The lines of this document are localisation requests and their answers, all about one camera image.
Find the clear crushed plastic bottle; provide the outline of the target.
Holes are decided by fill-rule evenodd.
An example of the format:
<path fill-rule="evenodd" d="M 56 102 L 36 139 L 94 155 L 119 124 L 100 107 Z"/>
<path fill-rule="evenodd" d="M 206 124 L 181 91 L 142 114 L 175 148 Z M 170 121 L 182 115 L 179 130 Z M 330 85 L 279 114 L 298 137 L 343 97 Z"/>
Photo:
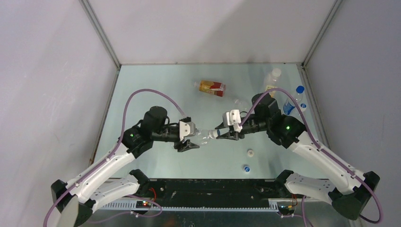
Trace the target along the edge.
<path fill-rule="evenodd" d="M 211 139 L 209 137 L 209 130 L 197 129 L 195 132 L 195 135 L 190 137 L 190 140 L 194 144 L 203 146 L 203 145 L 206 145 L 208 142 L 210 142 L 213 139 Z"/>

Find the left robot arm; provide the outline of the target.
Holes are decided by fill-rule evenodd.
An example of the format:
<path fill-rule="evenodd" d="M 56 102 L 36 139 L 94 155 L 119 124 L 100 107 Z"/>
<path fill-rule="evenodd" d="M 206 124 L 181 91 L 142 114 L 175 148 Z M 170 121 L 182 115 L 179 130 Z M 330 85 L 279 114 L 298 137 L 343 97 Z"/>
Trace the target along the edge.
<path fill-rule="evenodd" d="M 116 199 L 134 194 L 146 196 L 149 192 L 148 178 L 138 169 L 120 182 L 105 188 L 101 185 L 150 150 L 155 141 L 172 142 L 174 148 L 182 152 L 192 148 L 189 138 L 195 134 L 196 126 L 190 117 L 170 123 L 165 108 L 151 107 L 137 124 L 122 131 L 115 147 L 100 160 L 66 182 L 56 180 L 52 183 L 52 207 L 61 215 L 58 225 L 79 227 L 98 209 Z"/>

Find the blue white bottle cap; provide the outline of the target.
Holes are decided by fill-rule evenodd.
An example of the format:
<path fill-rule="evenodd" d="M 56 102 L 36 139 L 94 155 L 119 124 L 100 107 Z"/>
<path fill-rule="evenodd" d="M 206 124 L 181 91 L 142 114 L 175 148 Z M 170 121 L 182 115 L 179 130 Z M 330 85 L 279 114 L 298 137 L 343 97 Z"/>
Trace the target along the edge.
<path fill-rule="evenodd" d="M 211 139 L 216 139 L 218 136 L 220 136 L 220 130 L 209 130 L 209 137 Z"/>

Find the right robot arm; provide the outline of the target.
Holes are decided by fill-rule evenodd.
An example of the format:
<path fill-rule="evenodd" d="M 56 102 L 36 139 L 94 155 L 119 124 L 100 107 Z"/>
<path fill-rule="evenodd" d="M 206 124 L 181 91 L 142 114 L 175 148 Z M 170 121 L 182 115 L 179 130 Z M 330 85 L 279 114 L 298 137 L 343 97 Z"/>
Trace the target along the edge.
<path fill-rule="evenodd" d="M 265 132 L 275 144 L 303 157 L 318 167 L 327 179 L 314 179 L 284 170 L 275 179 L 275 192 L 286 198 L 301 194 L 324 201 L 343 217 L 356 220 L 376 189 L 380 177 L 373 171 L 362 172 L 329 150 L 313 136 L 306 125 L 293 116 L 282 114 L 277 101 L 270 95 L 252 98 L 254 110 L 242 117 L 239 110 L 223 114 L 217 130 L 228 128 L 219 139 L 240 140 L 246 134 Z"/>

